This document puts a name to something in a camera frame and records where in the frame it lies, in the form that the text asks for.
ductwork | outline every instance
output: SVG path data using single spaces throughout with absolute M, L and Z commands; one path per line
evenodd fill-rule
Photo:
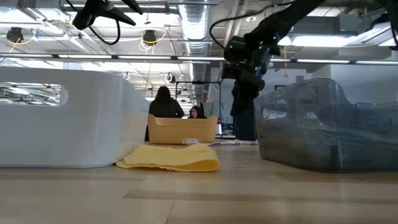
M 119 9 L 123 13 L 132 12 L 130 8 L 126 7 L 125 4 L 114 4 L 114 6 Z M 73 12 L 74 10 L 68 5 L 63 4 L 62 7 L 66 11 Z M 84 8 L 84 4 L 75 4 L 74 7 L 77 10 L 82 10 Z M 163 13 L 163 14 L 176 14 L 178 15 L 178 9 L 175 5 L 169 5 L 167 2 L 163 4 L 157 3 L 140 3 L 139 7 L 144 11 L 144 13 Z
M 182 18 L 182 30 L 186 40 L 206 40 L 208 38 L 209 27 L 208 18 L 210 6 L 196 4 L 178 5 Z M 207 56 L 210 51 L 210 45 L 206 43 L 186 43 L 185 49 L 189 56 Z M 204 81 L 207 65 L 202 63 L 191 63 L 189 65 L 191 81 Z M 194 102 L 206 99 L 207 93 L 203 91 L 203 85 L 193 87 Z

black cable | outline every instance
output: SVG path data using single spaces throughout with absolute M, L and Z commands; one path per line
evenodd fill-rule
M 98 34 L 95 32 L 95 30 L 94 30 L 91 26 L 89 26 L 88 28 L 92 31 L 92 33 L 93 33 L 95 36 L 97 36 L 97 37 L 99 38 L 99 40 L 101 40 L 101 41 L 104 42 L 105 44 L 108 44 L 108 45 L 115 45 L 115 44 L 117 44 L 117 43 L 119 42 L 120 36 L 121 36 L 119 21 L 116 21 L 116 26 L 118 27 L 118 36 L 116 37 L 116 40 L 114 40 L 114 42 L 108 42 L 108 41 L 104 40 L 100 35 L 98 35 Z
M 343 10 L 342 10 L 340 7 L 338 7 L 338 6 L 333 6 L 333 7 L 331 7 L 329 10 L 327 10 L 326 13 L 324 13 L 323 17 L 325 17 L 325 16 L 326 16 L 332 9 L 334 9 L 334 8 L 337 8 L 337 9 L 340 10 L 341 13 L 344 13 Z
M 392 32 L 392 38 L 394 39 L 396 46 L 398 46 L 396 30 L 395 30 L 394 26 L 392 25 L 392 23 L 391 23 L 391 32 Z
M 367 21 L 362 15 L 358 14 L 358 16 L 364 21 L 367 22 L 369 24 L 372 24 L 372 22 Z
M 70 6 L 73 10 L 75 10 L 76 12 L 78 12 L 77 8 L 75 8 L 75 7 L 73 6 L 73 4 L 72 4 L 69 0 L 65 0 L 65 1 L 69 4 L 69 6 Z M 116 27 L 118 28 L 118 36 L 116 37 L 116 40 L 114 40 L 114 42 L 108 42 L 108 41 L 104 40 L 97 32 L 95 32 L 95 30 L 94 30 L 91 26 L 89 26 L 88 28 L 89 28 L 89 29 L 92 31 L 92 33 L 93 33 L 97 38 L 99 38 L 99 40 L 102 41 L 104 44 L 107 44 L 107 45 L 115 45 L 115 44 L 117 44 L 117 43 L 119 42 L 120 37 L 121 37 L 121 31 L 120 31 L 120 24 L 119 24 L 119 21 L 116 21 Z
M 295 2 L 295 1 L 296 1 L 296 0 L 291 1 L 291 2 L 286 2 L 286 3 L 275 4 L 275 5 L 268 5 L 268 6 L 266 6 L 266 7 L 263 7 L 260 11 L 247 13 L 247 14 L 242 15 L 242 16 L 235 16 L 235 17 L 231 17 L 231 18 L 220 19 L 220 20 L 214 22 L 214 23 L 210 26 L 210 37 L 214 40 L 214 42 L 215 42 L 217 45 L 219 45 L 222 49 L 225 50 L 225 47 L 224 47 L 224 46 L 214 37 L 214 35 L 213 35 L 213 29 L 214 29 L 214 27 L 215 27 L 217 24 L 219 24 L 219 23 L 221 23 L 221 22 L 233 21 L 233 20 L 236 20 L 236 19 L 242 19 L 242 18 L 249 17 L 249 16 L 256 16 L 256 15 L 259 15 L 259 14 L 263 13 L 265 10 L 267 10 L 267 9 L 269 9 L 269 8 L 276 7 L 276 6 L 287 6 L 287 5 L 292 4 L 292 3 Z

ceiling light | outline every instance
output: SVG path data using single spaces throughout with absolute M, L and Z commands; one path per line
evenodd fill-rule
M 299 47 L 342 47 L 348 43 L 348 37 L 327 35 L 302 35 L 293 39 L 292 45 Z
M 58 106 L 58 104 L 56 104 L 56 103 L 45 102 L 45 104 L 50 105 L 50 106 Z
M 120 55 L 120 59 L 138 59 L 138 60 L 170 60 L 170 56 L 151 56 L 151 55 Z
M 246 21 L 247 22 L 254 22 L 254 21 L 256 21 L 256 17 L 255 16 L 249 16 L 249 17 L 246 18 Z
M 182 101 L 182 100 L 190 101 L 191 99 L 189 99 L 189 98 L 184 98 L 184 97 L 178 97 L 177 100 L 178 100 L 178 101 Z
M 194 56 L 181 56 L 177 57 L 179 60 L 204 60 L 204 61 L 220 61 L 225 60 L 223 57 L 194 57 Z
M 59 55 L 60 58 L 95 58 L 95 59 L 111 59 L 110 55 Z
M 398 62 L 391 61 L 357 61 L 357 65 L 398 65 Z
M 316 60 L 316 59 L 298 59 L 301 63 L 349 63 L 349 60 Z
M 36 104 L 36 105 L 42 105 L 43 104 L 42 102 L 37 102 L 37 101 L 31 101 L 29 103 Z
M 50 54 L 0 54 L 0 57 L 17 57 L 17 58 L 52 58 Z
M 279 62 L 279 63 L 289 63 L 292 61 L 291 59 L 284 59 L 284 58 L 272 58 L 271 62 Z
M 292 44 L 292 40 L 287 36 L 282 38 L 282 40 L 280 40 L 278 42 L 278 45 L 280 45 L 280 46 L 289 46 L 291 44 Z

wall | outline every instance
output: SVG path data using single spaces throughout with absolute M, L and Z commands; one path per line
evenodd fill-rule
M 297 75 L 302 75 L 304 80 L 311 78 L 311 74 L 307 73 L 305 69 L 288 69 L 287 74 L 288 77 L 285 78 L 284 69 L 280 69 L 277 72 L 274 70 L 269 70 L 263 77 L 263 80 L 266 81 L 266 87 L 260 92 L 259 95 L 264 95 L 274 91 L 276 85 L 291 85 L 295 83 Z
M 325 65 L 313 72 L 311 78 L 331 78 L 331 65 Z
M 332 65 L 331 78 L 341 85 L 352 103 L 397 101 L 398 75 L 395 66 Z

fluorescent light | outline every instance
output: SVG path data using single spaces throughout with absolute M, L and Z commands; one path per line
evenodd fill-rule
M 255 16 L 249 16 L 246 18 L 246 22 L 254 22 L 256 20 L 257 20 L 257 18 Z
M 152 55 L 120 55 L 120 59 L 139 59 L 139 60 L 170 60 L 170 56 L 152 56 Z
M 280 46 L 289 46 L 291 44 L 292 44 L 292 40 L 287 36 L 278 42 L 278 45 L 280 45 Z
M 120 4 L 117 4 L 117 5 L 115 5 L 115 7 L 122 7 L 122 6 L 127 6 L 127 5 L 120 5 Z M 164 6 L 151 6 L 151 5 L 140 5 L 139 6 L 140 8 L 152 8 L 152 9 L 164 9 L 165 7 Z M 170 6 L 170 9 L 177 9 L 177 7 L 176 6 Z
M 397 44 L 394 41 L 394 38 L 391 38 L 387 41 L 385 41 L 384 43 L 380 44 L 380 47 L 395 47 Z
M 317 60 L 317 59 L 298 59 L 301 63 L 349 63 L 349 60 Z
M 280 63 L 289 63 L 291 59 L 284 59 L 284 58 L 272 58 L 271 62 L 280 62 Z
M 17 93 L 17 94 L 23 94 L 23 95 L 29 95 L 29 92 L 20 88 L 15 88 L 15 87 L 9 87 L 9 89 L 13 92 L 13 93 Z
M 391 61 L 357 61 L 357 65 L 398 65 L 398 62 Z
M 0 57 L 18 57 L 18 58 L 52 58 L 50 54 L 0 54 Z
M 223 57 L 194 57 L 194 56 L 180 56 L 179 60 L 204 60 L 204 61 L 220 61 L 225 60 Z
M 70 7 L 69 4 L 64 4 L 63 6 L 64 7 Z M 75 7 L 84 7 L 85 5 L 84 4 L 73 4 L 73 6 L 75 6 Z
M 56 103 L 45 102 L 45 104 L 50 105 L 50 106 L 58 106 L 58 104 L 56 104 Z
M 189 98 L 184 98 L 184 97 L 177 97 L 177 100 L 178 100 L 178 101 L 181 101 L 181 100 L 190 101 L 191 99 L 189 99 Z
M 59 55 L 60 58 L 95 58 L 95 59 L 111 59 L 110 55 Z
M 348 43 L 347 37 L 327 35 L 302 35 L 293 39 L 292 45 L 299 47 L 342 47 Z

